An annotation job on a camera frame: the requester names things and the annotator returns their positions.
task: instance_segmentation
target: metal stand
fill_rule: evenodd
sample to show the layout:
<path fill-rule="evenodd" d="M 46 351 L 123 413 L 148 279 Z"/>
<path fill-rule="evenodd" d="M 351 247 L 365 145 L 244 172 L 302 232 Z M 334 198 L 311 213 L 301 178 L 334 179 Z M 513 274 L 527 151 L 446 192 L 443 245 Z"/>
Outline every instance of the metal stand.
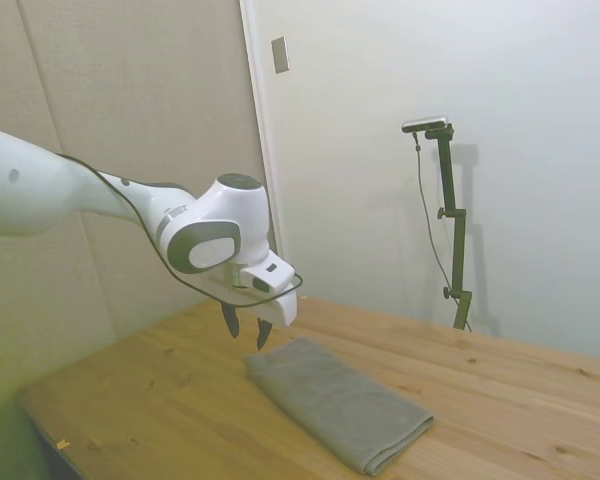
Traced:
<path fill-rule="evenodd" d="M 451 147 L 453 139 L 453 126 L 448 123 L 442 128 L 427 130 L 424 134 L 428 140 L 438 141 L 440 153 L 440 173 L 442 175 L 442 193 L 444 195 L 444 208 L 438 210 L 438 218 L 447 217 L 454 219 L 453 229 L 453 270 L 451 272 L 451 290 L 444 287 L 444 298 L 454 298 L 458 301 L 456 318 L 453 328 L 464 330 L 469 315 L 472 293 L 463 290 L 464 276 L 464 238 L 467 225 L 467 211 L 456 208 L 456 196 L 453 188 L 453 169 L 451 167 Z"/>

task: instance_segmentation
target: door frame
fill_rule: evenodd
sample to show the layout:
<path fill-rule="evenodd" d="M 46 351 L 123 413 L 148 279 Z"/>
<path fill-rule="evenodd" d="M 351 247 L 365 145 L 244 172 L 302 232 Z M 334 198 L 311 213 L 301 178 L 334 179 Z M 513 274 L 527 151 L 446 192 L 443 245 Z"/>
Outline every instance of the door frame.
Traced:
<path fill-rule="evenodd" d="M 270 119 L 268 118 L 268 101 L 266 91 L 263 86 L 264 77 L 263 60 L 254 48 L 257 43 L 257 32 L 253 20 L 255 8 L 253 0 L 240 0 L 240 14 L 242 16 L 242 29 L 244 32 L 244 42 L 247 50 L 247 60 L 249 62 L 249 75 L 251 76 L 251 89 L 253 91 L 253 103 L 256 108 L 256 120 L 258 123 L 258 134 L 260 136 L 260 148 L 262 149 L 262 161 L 264 164 L 264 176 L 267 181 L 267 192 L 269 194 L 269 208 L 271 209 L 271 223 L 273 224 L 273 234 L 275 236 L 277 253 L 284 258 L 284 234 L 283 221 L 281 218 L 280 195 L 278 189 L 280 185 L 277 182 L 278 171 L 276 168 L 275 155 L 272 145 Z"/>

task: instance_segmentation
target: light switch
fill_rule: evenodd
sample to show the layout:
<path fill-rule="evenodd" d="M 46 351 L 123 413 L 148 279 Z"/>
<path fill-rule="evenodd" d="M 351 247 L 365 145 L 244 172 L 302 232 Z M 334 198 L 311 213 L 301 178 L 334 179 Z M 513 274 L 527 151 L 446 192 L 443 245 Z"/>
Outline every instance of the light switch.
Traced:
<path fill-rule="evenodd" d="M 284 37 L 273 40 L 271 42 L 271 51 L 273 52 L 273 64 L 276 68 L 276 73 L 282 73 L 289 70 L 287 40 Z"/>

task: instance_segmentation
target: white wall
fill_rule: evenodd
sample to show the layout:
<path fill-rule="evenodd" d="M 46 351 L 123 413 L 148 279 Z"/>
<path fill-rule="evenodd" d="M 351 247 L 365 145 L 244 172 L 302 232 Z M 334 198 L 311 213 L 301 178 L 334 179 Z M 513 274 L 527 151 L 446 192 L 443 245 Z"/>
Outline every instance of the white wall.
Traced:
<path fill-rule="evenodd" d="M 399 128 L 443 113 L 474 327 L 600 356 L 600 0 L 247 3 L 282 245 L 305 291 L 451 325 Z M 281 35 L 291 70 L 275 75 Z M 433 222 L 450 269 L 452 223 Z"/>

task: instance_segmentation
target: wall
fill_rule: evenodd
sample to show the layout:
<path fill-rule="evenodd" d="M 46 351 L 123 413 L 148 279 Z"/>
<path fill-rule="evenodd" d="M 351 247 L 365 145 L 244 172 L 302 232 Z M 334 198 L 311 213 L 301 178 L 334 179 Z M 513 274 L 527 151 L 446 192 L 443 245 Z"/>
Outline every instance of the wall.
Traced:
<path fill-rule="evenodd" d="M 600 356 L 600 0 L 245 4 L 281 244 L 307 294 L 452 324 L 400 131 L 446 114 L 474 327 Z M 436 161 L 424 141 L 434 217 Z M 452 223 L 432 222 L 449 269 Z"/>
<path fill-rule="evenodd" d="M 0 129 L 194 193 L 263 180 L 237 3 L 0 0 Z M 18 388 L 199 299 L 131 224 L 0 238 L 0 478 L 46 478 Z"/>

